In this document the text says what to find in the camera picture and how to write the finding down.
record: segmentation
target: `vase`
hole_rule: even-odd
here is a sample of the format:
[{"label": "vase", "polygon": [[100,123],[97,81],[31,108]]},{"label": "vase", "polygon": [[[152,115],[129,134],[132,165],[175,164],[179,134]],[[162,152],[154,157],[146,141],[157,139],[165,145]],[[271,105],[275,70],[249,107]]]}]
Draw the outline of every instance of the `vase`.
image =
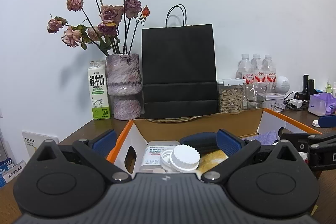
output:
[{"label": "vase", "polygon": [[117,120],[139,118],[138,99],[142,90],[139,54],[113,54],[106,57],[108,94],[114,97],[113,115]]}]

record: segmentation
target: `brown desk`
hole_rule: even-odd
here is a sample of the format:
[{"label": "brown desk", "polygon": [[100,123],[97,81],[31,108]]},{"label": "brown desk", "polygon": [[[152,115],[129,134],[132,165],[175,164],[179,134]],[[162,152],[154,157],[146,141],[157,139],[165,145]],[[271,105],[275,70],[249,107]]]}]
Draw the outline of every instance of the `brown desk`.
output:
[{"label": "brown desk", "polygon": [[[307,111],[285,110],[282,114],[297,120],[307,126],[312,126],[312,121],[318,117]],[[115,119],[90,121],[76,132],[61,142],[61,144],[72,144],[79,138],[93,139],[108,129],[114,128],[118,134],[126,125],[126,121]],[[336,128],[314,128],[322,133],[328,133]],[[20,211],[13,197],[12,180],[9,184],[0,189],[0,224],[10,224],[20,215]],[[336,223],[336,170],[323,171],[320,178],[320,196],[316,203],[318,209],[314,213],[314,218],[321,224]]]}]

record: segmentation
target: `milk carton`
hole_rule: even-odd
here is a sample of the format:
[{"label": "milk carton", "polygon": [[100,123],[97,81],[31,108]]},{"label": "milk carton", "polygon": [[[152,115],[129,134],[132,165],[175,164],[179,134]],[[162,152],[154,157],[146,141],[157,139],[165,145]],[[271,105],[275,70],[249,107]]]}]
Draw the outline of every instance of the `milk carton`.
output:
[{"label": "milk carton", "polygon": [[111,112],[107,94],[105,60],[91,61],[87,73],[93,118],[109,119]]}]

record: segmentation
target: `orange flower bud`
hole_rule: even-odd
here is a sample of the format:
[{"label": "orange flower bud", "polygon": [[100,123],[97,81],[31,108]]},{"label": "orange flower bud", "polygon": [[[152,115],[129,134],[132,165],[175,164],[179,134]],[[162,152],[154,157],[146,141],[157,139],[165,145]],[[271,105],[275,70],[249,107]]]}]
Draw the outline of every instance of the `orange flower bud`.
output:
[{"label": "orange flower bud", "polygon": [[142,17],[143,18],[146,18],[147,16],[149,16],[149,8],[147,7],[147,5],[146,5],[146,7],[145,8],[143,8],[143,10],[142,10]]}]

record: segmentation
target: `green label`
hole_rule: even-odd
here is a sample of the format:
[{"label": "green label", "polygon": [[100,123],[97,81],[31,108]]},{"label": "green label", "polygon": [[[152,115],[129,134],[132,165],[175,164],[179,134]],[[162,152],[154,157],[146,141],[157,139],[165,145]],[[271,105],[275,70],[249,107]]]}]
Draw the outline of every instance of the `green label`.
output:
[{"label": "green label", "polygon": [[109,119],[111,117],[109,107],[95,107],[92,108],[93,118],[95,120],[99,119]]},{"label": "green label", "polygon": [[101,91],[94,91],[92,92],[92,94],[103,94],[105,91],[104,90],[101,90]]}]

